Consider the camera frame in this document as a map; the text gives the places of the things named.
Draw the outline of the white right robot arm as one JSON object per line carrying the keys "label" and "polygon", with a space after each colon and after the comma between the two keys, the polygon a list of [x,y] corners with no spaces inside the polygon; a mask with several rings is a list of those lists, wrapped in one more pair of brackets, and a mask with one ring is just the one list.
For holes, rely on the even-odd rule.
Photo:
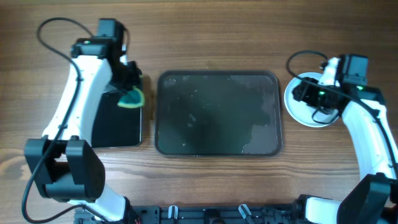
{"label": "white right robot arm", "polygon": [[341,202],[305,196],[302,219],[310,223],[397,223],[397,146],[378,88],[368,86],[368,58],[326,58],[322,73],[297,75],[285,90],[289,114],[306,126],[343,120],[356,153],[360,182]]}

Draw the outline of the green and yellow sponge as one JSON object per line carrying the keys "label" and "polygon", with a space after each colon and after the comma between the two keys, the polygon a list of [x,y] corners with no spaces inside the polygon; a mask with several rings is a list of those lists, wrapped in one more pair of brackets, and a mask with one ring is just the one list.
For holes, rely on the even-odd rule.
{"label": "green and yellow sponge", "polygon": [[146,100],[143,91],[134,86],[132,90],[122,95],[118,101],[118,106],[121,108],[134,109],[143,107],[145,102]]}

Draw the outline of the white plate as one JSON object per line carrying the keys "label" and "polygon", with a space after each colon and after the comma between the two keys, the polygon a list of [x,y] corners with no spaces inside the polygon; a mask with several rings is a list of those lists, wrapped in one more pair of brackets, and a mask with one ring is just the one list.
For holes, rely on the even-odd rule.
{"label": "white plate", "polygon": [[293,89],[300,83],[301,81],[298,78],[293,78],[285,89],[284,104],[291,117],[300,124],[311,128],[322,128],[334,123],[338,119],[337,110],[332,110],[331,114],[325,114],[321,111],[314,114],[315,108],[293,98]]}

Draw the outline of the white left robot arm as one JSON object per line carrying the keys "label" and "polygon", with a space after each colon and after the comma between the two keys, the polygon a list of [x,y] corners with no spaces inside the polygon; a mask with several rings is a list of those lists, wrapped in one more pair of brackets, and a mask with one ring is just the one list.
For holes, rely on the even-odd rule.
{"label": "white left robot arm", "polygon": [[78,39],[65,58],[70,73],[57,110],[42,136],[29,139],[24,157],[31,176],[21,212],[29,218],[32,186],[41,197],[68,203],[89,213],[96,223],[140,223],[130,201],[105,182],[105,168],[92,146],[95,119],[104,94],[116,95],[116,106],[141,110],[143,75],[128,60],[129,31],[116,19],[101,18],[96,33]]}

